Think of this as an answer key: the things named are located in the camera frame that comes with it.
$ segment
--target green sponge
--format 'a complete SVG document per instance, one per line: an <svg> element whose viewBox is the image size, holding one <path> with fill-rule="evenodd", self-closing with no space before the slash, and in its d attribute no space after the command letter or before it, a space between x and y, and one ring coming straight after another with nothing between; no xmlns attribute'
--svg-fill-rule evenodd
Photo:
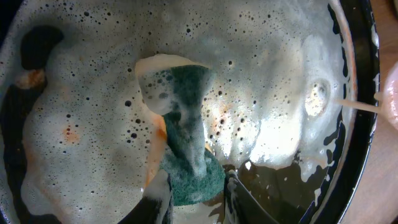
<svg viewBox="0 0 398 224"><path fill-rule="evenodd" d="M190 172L185 159L175 157L167 148L160 168L170 174L174 205L191 205L212 199L224 189L225 173L217 159L205 151L206 176L198 178Z"/></svg>

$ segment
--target wooden table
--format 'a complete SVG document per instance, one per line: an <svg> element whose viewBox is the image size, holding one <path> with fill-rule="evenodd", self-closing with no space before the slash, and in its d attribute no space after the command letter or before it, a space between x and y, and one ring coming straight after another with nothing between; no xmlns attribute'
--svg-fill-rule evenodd
<svg viewBox="0 0 398 224"><path fill-rule="evenodd" d="M371 0L380 41L381 88L398 62L398 19L392 0ZM398 216L398 131L377 119L370 156L342 223L390 224Z"/></svg>

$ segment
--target soapy water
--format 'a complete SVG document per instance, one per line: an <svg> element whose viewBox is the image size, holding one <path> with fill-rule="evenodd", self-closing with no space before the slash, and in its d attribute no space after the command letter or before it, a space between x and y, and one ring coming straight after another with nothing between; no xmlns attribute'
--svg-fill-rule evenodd
<svg viewBox="0 0 398 224"><path fill-rule="evenodd" d="M23 131L28 169L21 194L30 213L52 213L63 223L115 223L135 206L155 127L134 65L158 53L216 72L201 112L220 164L250 160L280 169L299 156L304 182L317 166L330 166L326 152L334 146L324 139L341 110L332 99L343 98L343 85L353 81L342 72L344 44L331 29L328 4L336 10L328 1L25 2L2 46L0 74L24 74L16 55L34 26L65 35ZM3 90L15 79L2 75ZM215 222L212 209L179 207L175 221Z"/></svg>

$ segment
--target green scouring pad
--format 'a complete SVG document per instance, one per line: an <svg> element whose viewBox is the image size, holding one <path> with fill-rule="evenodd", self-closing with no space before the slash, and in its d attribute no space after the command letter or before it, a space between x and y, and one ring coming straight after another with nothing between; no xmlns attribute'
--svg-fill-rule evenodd
<svg viewBox="0 0 398 224"><path fill-rule="evenodd" d="M148 108L162 115L167 144L160 168L171 176L174 205L204 202L224 186L224 171L205 150L201 103L215 73L177 55L155 55L136 63L136 76Z"/></svg>

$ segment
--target wooden surface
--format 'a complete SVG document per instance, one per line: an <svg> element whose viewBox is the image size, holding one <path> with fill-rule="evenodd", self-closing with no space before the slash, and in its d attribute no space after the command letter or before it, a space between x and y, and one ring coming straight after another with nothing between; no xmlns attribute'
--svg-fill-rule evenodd
<svg viewBox="0 0 398 224"><path fill-rule="evenodd" d="M380 41L381 88L398 62L398 19L389 0L371 0ZM390 224L398 216L398 131L382 117L359 187L343 219L348 223Z"/></svg>

